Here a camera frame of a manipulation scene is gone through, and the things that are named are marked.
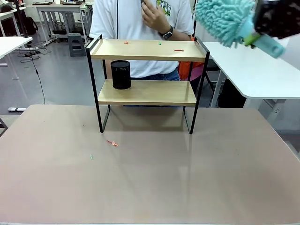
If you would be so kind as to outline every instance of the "blue jeans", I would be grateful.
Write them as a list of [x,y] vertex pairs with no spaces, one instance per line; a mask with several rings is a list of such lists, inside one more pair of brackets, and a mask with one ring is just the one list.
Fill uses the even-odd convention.
[[150,80],[150,81],[179,81],[179,74],[177,68],[169,74],[156,74],[143,78],[131,78],[131,80]]

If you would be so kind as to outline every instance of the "gray stool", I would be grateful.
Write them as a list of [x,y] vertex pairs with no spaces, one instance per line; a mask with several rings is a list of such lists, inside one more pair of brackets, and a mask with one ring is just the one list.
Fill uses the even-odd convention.
[[[75,57],[75,55],[76,56],[86,56],[86,51],[84,49],[83,39],[81,37],[81,34],[69,33],[67,35],[67,41],[69,43],[69,50],[70,50],[71,57]],[[78,41],[80,45],[73,46],[74,41]]]

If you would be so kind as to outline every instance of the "person's hand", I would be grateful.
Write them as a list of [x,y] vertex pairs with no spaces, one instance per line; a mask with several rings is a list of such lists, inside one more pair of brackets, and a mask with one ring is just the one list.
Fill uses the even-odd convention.
[[171,29],[163,9],[159,5],[157,8],[154,7],[150,0],[144,0],[142,3],[142,19],[144,24],[161,34],[165,34]]

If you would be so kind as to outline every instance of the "black cylindrical container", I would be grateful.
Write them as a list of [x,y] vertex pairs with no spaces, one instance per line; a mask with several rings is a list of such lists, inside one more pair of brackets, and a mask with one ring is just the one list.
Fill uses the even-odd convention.
[[117,60],[111,63],[112,83],[115,89],[127,89],[131,87],[130,62]]

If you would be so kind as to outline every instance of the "person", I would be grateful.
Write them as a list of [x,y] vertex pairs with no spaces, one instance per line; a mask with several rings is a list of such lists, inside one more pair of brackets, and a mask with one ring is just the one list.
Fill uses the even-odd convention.
[[[188,0],[94,2],[91,38],[102,35],[105,39],[190,41],[193,33]],[[174,61],[130,60],[132,79],[179,80],[177,67]]]

